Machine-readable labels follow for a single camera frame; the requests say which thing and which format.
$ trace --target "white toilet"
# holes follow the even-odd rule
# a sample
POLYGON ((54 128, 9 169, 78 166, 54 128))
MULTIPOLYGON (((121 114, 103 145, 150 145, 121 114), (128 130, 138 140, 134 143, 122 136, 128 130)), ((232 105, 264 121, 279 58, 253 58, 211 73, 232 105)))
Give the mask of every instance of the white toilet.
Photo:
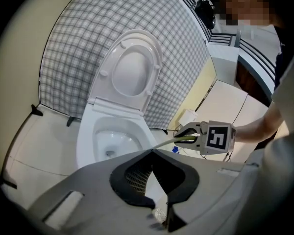
POLYGON ((114 42, 93 80, 82 117, 78 168, 157 144, 143 115, 161 64, 160 45, 146 31, 130 30, 114 42))

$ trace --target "plaid wall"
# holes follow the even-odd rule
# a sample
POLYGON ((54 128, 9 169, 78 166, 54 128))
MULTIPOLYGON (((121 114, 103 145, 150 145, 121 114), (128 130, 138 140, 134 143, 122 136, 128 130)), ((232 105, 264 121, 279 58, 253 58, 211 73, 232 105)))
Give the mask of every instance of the plaid wall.
POLYGON ((144 115, 166 129, 208 58, 208 50, 178 0, 72 0, 51 31, 40 72, 40 102, 82 118, 95 73, 113 42, 140 28, 156 37, 163 65, 144 115))

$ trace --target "toilet seat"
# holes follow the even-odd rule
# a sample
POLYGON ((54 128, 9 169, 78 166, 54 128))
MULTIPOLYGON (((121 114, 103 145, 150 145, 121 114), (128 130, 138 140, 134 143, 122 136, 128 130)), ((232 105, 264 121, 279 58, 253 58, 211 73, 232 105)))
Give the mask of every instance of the toilet seat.
POLYGON ((88 103, 100 99, 144 115, 161 65, 160 45, 150 33, 140 29, 124 33, 111 46, 98 69, 88 103))

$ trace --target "small white box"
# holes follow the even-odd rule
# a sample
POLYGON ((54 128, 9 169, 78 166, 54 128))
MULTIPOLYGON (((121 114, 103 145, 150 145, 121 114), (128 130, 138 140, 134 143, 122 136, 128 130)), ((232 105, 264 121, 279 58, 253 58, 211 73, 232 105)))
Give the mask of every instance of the small white box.
POLYGON ((178 122, 182 126, 185 126, 186 124, 188 124, 190 122, 195 122, 197 117, 198 117, 198 114, 195 111, 186 109, 184 114, 182 115, 182 117, 179 119, 178 122))

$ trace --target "cable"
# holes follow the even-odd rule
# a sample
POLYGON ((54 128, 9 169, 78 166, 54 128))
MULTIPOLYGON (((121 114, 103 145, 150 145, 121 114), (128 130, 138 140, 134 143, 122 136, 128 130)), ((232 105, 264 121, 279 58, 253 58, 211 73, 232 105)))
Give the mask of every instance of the cable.
POLYGON ((188 154, 184 149, 183 149, 183 151, 186 153, 187 156, 190 156, 190 154, 188 154))
POLYGON ((175 136, 175 132, 177 131, 177 129, 181 126, 181 124, 179 124, 176 129, 173 131, 173 137, 175 136))
POLYGON ((231 162, 231 155, 233 152, 231 152, 231 154, 229 154, 229 159, 227 160, 227 162, 231 162))
POLYGON ((151 149, 157 149, 157 148, 164 146, 166 144, 169 144, 169 143, 175 143, 178 141, 189 141, 189 140, 195 140, 195 139, 196 139, 196 136, 184 136, 184 137, 180 137, 180 138, 170 139, 168 141, 165 141, 163 143, 156 145, 155 147, 153 147, 151 149))
POLYGON ((226 157, 229 155, 229 153, 226 153, 224 159, 222 160, 222 162, 224 162, 226 160, 226 157))

